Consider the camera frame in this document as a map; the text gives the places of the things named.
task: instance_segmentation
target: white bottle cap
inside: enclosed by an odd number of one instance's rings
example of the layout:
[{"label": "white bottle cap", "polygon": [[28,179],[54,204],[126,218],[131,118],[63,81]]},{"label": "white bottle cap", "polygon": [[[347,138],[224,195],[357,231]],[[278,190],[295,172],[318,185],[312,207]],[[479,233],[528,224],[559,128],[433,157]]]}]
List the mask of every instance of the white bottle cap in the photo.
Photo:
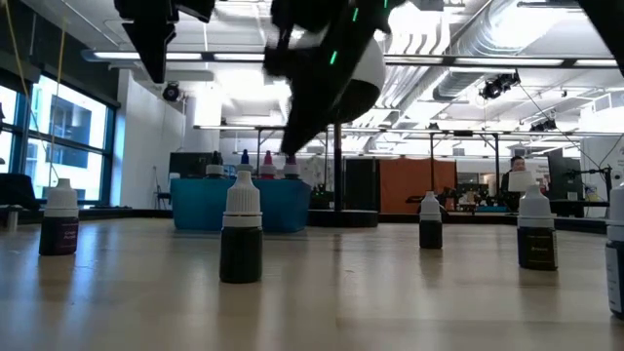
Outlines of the white bottle cap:
[{"label": "white bottle cap", "polygon": [[624,183],[611,189],[608,224],[624,226]]},{"label": "white bottle cap", "polygon": [[520,199],[518,226],[552,228],[555,225],[550,200],[542,195],[539,185],[531,185]]},{"label": "white bottle cap", "polygon": [[240,164],[236,166],[236,172],[240,172],[240,171],[247,171],[247,172],[253,172],[254,171],[254,166],[250,165],[250,164]]},{"label": "white bottle cap", "polygon": [[78,195],[67,178],[60,178],[56,187],[48,189],[48,201],[44,216],[78,216]]},{"label": "white bottle cap", "polygon": [[274,176],[277,174],[277,168],[273,165],[260,165],[260,174]]},{"label": "white bottle cap", "polygon": [[284,175],[286,176],[299,176],[299,165],[285,165]]},{"label": "white bottle cap", "polygon": [[420,220],[442,221],[440,203],[433,191],[427,191],[425,198],[420,202]]},{"label": "white bottle cap", "polygon": [[240,171],[236,182],[227,190],[223,227],[260,227],[260,190],[252,183],[252,173]]},{"label": "white bottle cap", "polygon": [[223,176],[223,166],[221,165],[208,165],[206,166],[206,174],[209,176]]}]

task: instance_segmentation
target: track light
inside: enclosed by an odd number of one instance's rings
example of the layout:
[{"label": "track light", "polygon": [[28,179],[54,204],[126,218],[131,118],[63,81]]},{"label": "track light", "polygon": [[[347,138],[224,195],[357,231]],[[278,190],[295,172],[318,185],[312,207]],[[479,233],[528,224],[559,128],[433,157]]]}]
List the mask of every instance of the track light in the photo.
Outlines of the track light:
[{"label": "track light", "polygon": [[484,99],[499,98],[511,90],[511,87],[521,83],[518,71],[514,74],[500,74],[496,79],[486,81],[486,86],[479,92]]},{"label": "track light", "polygon": [[557,123],[555,123],[554,119],[547,119],[542,123],[537,123],[530,126],[529,132],[550,132],[555,131],[557,129]]}]

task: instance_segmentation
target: person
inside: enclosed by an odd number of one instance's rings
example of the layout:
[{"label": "person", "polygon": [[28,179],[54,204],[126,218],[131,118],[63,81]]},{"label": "person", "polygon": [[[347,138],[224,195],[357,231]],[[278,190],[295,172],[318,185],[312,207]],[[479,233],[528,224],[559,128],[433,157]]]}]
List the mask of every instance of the person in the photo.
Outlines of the person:
[{"label": "person", "polygon": [[509,191],[507,188],[509,187],[509,173],[517,172],[517,171],[526,171],[527,166],[525,164],[525,159],[521,156],[514,156],[511,159],[511,171],[507,172],[501,181],[500,185],[500,194],[503,204],[507,206],[509,211],[517,212],[518,207],[520,206],[520,193]]}]

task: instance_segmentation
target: cable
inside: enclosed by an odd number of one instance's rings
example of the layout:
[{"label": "cable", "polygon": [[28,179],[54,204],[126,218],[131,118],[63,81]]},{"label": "cable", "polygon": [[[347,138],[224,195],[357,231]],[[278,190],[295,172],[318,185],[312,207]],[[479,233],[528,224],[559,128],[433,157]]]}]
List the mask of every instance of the cable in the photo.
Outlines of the cable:
[{"label": "cable", "polygon": [[[525,87],[523,87],[522,84],[518,84],[518,86],[523,90],[523,92],[525,92],[526,96],[530,99],[531,102],[533,102],[533,104],[535,105],[535,107],[537,107],[537,109],[539,110],[539,112],[549,121],[552,121],[552,119],[546,114],[546,112],[544,112],[544,110],[542,110],[541,107],[539,107],[539,105],[537,104],[537,102],[535,102],[535,100],[533,99],[533,97],[527,92],[527,90],[525,89]],[[569,136],[566,135],[566,133],[564,133],[564,131],[562,131],[561,129],[559,129],[559,127],[557,127],[557,131],[559,131],[559,133],[562,134],[563,137],[565,137],[567,139],[567,141],[571,142],[571,144],[576,147],[578,149],[578,151],[580,151],[580,153],[587,157],[588,160],[590,160],[594,165],[596,165],[596,167],[598,167],[598,169],[600,168],[600,166],[596,163],[596,161],[594,161],[591,157],[589,157],[589,155],[587,153],[585,153],[585,151],[583,151],[583,149],[581,149],[580,146],[578,146],[578,144],[576,142],[574,142],[572,139],[569,138]]]},{"label": "cable", "polygon": [[[65,29],[67,23],[65,21],[62,22],[62,34],[60,35],[60,50],[58,51],[58,77],[57,77],[57,94],[55,95],[55,101],[53,102],[52,107],[52,143],[50,144],[50,172],[48,173],[48,187],[52,187],[52,169],[54,167],[54,153],[55,153],[55,137],[56,133],[54,130],[55,122],[57,121],[57,107],[59,106],[59,92],[60,92],[60,73],[62,72],[62,56],[65,50]],[[55,170],[55,175],[57,176],[57,181],[59,181],[59,175]]]},{"label": "cable", "polygon": [[[518,84],[518,86],[523,90],[523,92],[525,92],[526,96],[530,99],[531,102],[533,102],[533,104],[535,105],[535,107],[537,107],[537,109],[539,110],[539,112],[547,119],[547,120],[552,120],[548,115],[546,115],[546,112],[544,112],[544,110],[542,110],[541,107],[539,107],[539,105],[537,104],[537,102],[535,102],[535,100],[533,99],[533,97],[527,92],[527,90],[525,89],[525,87],[523,87],[522,84]],[[561,129],[559,129],[559,127],[557,127],[557,130],[559,131],[559,133],[562,134],[562,136],[564,136],[569,142],[571,142],[572,145],[574,145],[574,147],[576,147],[578,149],[578,151],[580,151],[580,153],[587,157],[587,159],[592,162],[599,170],[599,175],[600,177],[603,179],[604,182],[606,182],[605,179],[605,175],[600,172],[600,170],[602,169],[602,165],[605,162],[606,158],[608,158],[608,156],[611,154],[611,152],[613,152],[613,150],[615,149],[615,147],[617,147],[617,145],[619,144],[620,140],[624,137],[624,134],[622,134],[620,136],[620,138],[613,144],[613,147],[611,147],[611,149],[608,151],[608,153],[604,156],[604,158],[602,159],[602,161],[597,164],[596,161],[594,161],[591,157],[589,157],[589,155],[587,153],[585,153],[580,146],[578,146],[578,143],[572,141],[572,139],[570,139],[566,133],[564,133],[564,131],[562,131]],[[585,184],[585,182],[582,181],[581,178],[581,183],[583,184],[583,189],[585,189],[587,187],[587,185]],[[598,196],[602,201],[605,201],[605,199],[603,199],[600,195]]]},{"label": "cable", "polygon": [[[48,147],[46,147],[44,140],[41,138],[41,133],[39,132],[39,125],[37,124],[37,117],[34,111],[32,110],[30,93],[28,92],[28,87],[26,86],[26,80],[23,74],[23,67],[21,66],[20,51],[18,50],[18,41],[16,40],[16,33],[13,28],[13,20],[11,17],[11,9],[9,8],[9,2],[8,1],[4,2],[4,6],[5,6],[6,13],[7,13],[7,23],[9,25],[9,32],[11,34],[13,51],[16,57],[16,64],[18,66],[19,79],[21,80],[21,87],[23,88],[23,92],[26,95],[26,104],[28,106],[28,110],[30,111],[30,116],[32,116],[32,119],[35,122],[35,128],[36,128],[37,135],[39,136],[39,141],[41,142],[41,145],[43,146],[43,149],[46,152],[46,154],[48,154]],[[63,26],[63,38],[61,39],[61,43],[63,44],[64,44],[64,34],[65,33],[64,33],[64,26]],[[59,65],[62,64],[62,51],[60,54],[61,54],[61,62],[59,63]],[[58,71],[58,79],[60,80],[60,70]],[[51,164],[52,171],[54,171],[55,176],[57,177],[57,179],[59,179],[59,174],[57,173],[57,170],[54,168],[54,162],[53,162],[54,156],[52,154],[50,155],[50,161],[51,161],[50,164]]]},{"label": "cable", "polygon": [[608,158],[608,156],[613,152],[613,150],[615,150],[615,148],[617,147],[617,144],[620,143],[620,140],[624,137],[624,134],[622,134],[618,140],[613,144],[613,147],[611,147],[611,149],[608,151],[608,153],[606,153],[606,155],[604,156],[604,158],[602,159],[601,163],[598,165],[598,168],[600,169],[601,166],[603,165],[603,163],[606,161],[606,159]]}]

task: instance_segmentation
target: bottle label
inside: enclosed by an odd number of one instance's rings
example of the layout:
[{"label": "bottle label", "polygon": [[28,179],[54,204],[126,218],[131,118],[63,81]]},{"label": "bottle label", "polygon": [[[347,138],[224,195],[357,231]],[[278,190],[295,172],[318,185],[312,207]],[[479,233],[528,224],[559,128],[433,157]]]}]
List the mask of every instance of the bottle label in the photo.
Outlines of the bottle label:
[{"label": "bottle label", "polygon": [[56,254],[72,253],[78,240],[78,218],[44,218],[41,226],[44,247]]},{"label": "bottle label", "polygon": [[622,291],[620,288],[620,266],[617,249],[606,248],[606,281],[608,304],[611,310],[622,313]]},{"label": "bottle label", "polygon": [[557,264],[557,244],[553,234],[550,231],[537,230],[526,235],[528,261]]}]

